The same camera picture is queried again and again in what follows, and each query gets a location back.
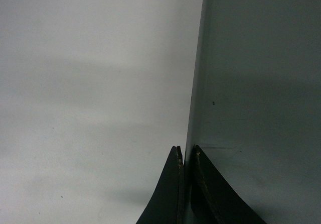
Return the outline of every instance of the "gray panel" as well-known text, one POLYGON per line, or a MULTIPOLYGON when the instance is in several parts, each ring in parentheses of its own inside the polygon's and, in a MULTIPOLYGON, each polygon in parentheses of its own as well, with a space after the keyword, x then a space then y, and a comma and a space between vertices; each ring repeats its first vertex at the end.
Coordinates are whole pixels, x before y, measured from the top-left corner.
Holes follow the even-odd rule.
POLYGON ((267 223, 321 223, 321 1, 205 2, 186 156, 267 223))

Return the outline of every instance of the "black curved object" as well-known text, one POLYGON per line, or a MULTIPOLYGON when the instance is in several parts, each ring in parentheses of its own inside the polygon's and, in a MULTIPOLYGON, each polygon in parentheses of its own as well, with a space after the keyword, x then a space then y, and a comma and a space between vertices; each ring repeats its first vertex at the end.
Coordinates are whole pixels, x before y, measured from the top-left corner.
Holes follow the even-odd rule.
POLYGON ((136 224, 182 224, 184 167, 181 148, 173 146, 155 191, 136 224))
POLYGON ((266 224, 233 190, 199 146, 193 149, 191 206, 199 224, 266 224))
POLYGON ((156 189, 136 224, 266 224, 233 190, 199 146, 190 159, 190 205, 196 220, 184 219, 184 166, 172 147, 156 189))

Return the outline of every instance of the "dark plastic piece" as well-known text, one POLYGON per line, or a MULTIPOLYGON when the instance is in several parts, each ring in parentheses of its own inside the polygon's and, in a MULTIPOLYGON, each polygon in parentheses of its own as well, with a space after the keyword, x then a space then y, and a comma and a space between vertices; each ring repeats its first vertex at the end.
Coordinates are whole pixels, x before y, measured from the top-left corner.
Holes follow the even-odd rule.
POLYGON ((136 224, 182 224, 184 167, 181 148, 172 147, 156 189, 136 224))
POLYGON ((266 224, 233 190, 199 146, 192 154, 191 206, 199 224, 266 224))

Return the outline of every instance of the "white wall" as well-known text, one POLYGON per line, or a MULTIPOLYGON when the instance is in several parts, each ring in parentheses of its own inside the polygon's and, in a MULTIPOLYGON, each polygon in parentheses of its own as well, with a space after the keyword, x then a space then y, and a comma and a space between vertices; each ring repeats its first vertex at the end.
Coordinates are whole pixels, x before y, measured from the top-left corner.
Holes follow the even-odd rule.
POLYGON ((201 4, 0 0, 1 223, 136 222, 185 147, 201 4))

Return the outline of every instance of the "gray surface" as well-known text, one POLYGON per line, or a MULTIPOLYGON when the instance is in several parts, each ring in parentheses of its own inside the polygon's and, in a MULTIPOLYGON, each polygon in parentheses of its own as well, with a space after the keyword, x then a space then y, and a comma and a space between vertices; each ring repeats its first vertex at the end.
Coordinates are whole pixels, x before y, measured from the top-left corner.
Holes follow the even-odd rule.
POLYGON ((0 0, 0 223, 136 223, 185 147, 202 0, 0 0))
POLYGON ((321 1, 207 3, 187 151, 267 223, 321 223, 321 1))

